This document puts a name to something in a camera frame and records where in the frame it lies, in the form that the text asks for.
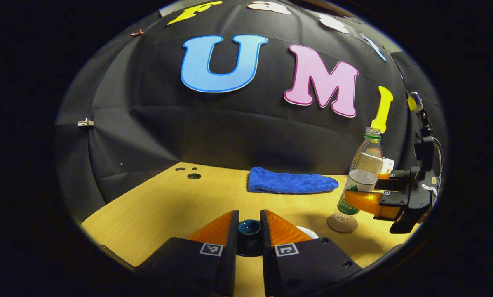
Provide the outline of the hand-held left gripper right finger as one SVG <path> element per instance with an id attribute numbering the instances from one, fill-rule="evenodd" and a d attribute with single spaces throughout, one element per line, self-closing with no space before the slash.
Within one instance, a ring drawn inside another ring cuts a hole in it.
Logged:
<path id="1" fill-rule="evenodd" d="M 316 297 L 361 270 L 327 237 L 312 238 L 267 209 L 260 211 L 260 222 L 268 297 Z"/>

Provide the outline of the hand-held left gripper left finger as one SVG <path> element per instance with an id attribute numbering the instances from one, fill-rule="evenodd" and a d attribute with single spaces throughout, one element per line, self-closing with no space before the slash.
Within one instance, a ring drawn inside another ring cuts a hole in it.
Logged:
<path id="1" fill-rule="evenodd" d="M 135 270 L 157 284 L 162 297 L 232 297 L 238 223 L 234 210 L 189 239 L 171 237 Z"/>

